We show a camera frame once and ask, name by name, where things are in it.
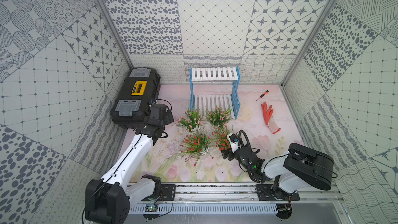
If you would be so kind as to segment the red flower pot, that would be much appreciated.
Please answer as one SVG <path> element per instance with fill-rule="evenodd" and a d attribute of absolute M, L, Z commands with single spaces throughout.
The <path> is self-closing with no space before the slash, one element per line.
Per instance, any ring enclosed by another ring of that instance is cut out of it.
<path fill-rule="evenodd" d="M 193 162 L 193 166 L 196 167 L 199 159 L 213 146 L 213 141 L 205 131 L 193 132 L 182 140 L 180 154 L 185 162 Z"/>
<path fill-rule="evenodd" d="M 214 135 L 214 140 L 216 142 L 216 146 L 219 148 L 221 151 L 225 151 L 231 148 L 230 141 L 228 139 L 228 136 L 230 134 L 230 130 L 228 127 L 225 125 L 223 127 L 215 128 L 213 135 Z"/>

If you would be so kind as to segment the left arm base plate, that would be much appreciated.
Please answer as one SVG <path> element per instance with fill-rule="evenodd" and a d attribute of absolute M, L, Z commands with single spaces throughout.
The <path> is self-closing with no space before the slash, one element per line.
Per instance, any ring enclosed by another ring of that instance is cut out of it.
<path fill-rule="evenodd" d="M 174 201 L 176 193 L 175 184 L 162 184 L 155 187 L 155 192 L 151 196 L 143 199 L 144 201 Z"/>

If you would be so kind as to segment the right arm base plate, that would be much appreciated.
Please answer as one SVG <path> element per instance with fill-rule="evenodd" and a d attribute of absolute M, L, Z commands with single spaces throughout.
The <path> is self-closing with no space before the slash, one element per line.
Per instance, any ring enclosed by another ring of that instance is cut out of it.
<path fill-rule="evenodd" d="M 255 193 L 259 201 L 299 201 L 300 196 L 298 192 L 286 193 L 273 184 L 257 184 Z"/>

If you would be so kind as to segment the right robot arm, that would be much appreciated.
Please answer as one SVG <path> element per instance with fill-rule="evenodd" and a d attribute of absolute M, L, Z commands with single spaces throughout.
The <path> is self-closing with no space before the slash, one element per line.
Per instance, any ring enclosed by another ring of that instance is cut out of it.
<path fill-rule="evenodd" d="M 331 156 L 292 143 L 284 155 L 266 161 L 257 154 L 259 149 L 233 145 L 221 148 L 224 159 L 236 160 L 240 168 L 256 183 L 255 193 L 260 201 L 298 201 L 299 189 L 313 187 L 329 191 L 334 179 Z"/>

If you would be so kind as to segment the pink flower pot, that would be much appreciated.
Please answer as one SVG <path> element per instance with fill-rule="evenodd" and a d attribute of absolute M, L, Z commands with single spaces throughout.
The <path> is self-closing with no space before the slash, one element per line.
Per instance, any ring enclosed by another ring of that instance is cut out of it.
<path fill-rule="evenodd" d="M 215 110 L 207 111 L 205 118 L 214 128 L 222 128 L 233 119 L 232 109 L 223 110 L 217 107 Z"/>
<path fill-rule="evenodd" d="M 184 114 L 177 120 L 178 127 L 185 128 L 189 133 L 197 132 L 203 127 L 203 117 L 199 110 L 187 110 Z"/>

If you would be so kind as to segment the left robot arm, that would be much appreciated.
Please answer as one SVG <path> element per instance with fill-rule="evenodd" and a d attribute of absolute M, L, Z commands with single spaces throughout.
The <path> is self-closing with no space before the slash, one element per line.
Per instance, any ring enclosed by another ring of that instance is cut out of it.
<path fill-rule="evenodd" d="M 144 175 L 137 183 L 129 181 L 146 154 L 158 139 L 168 137 L 165 127 L 174 122 L 172 105 L 163 100 L 150 107 L 150 114 L 137 128 L 129 147 L 101 179 L 91 180 L 85 191 L 81 221 L 97 224 L 123 224 L 130 208 L 145 199 L 160 201 L 163 197 L 161 179 Z"/>

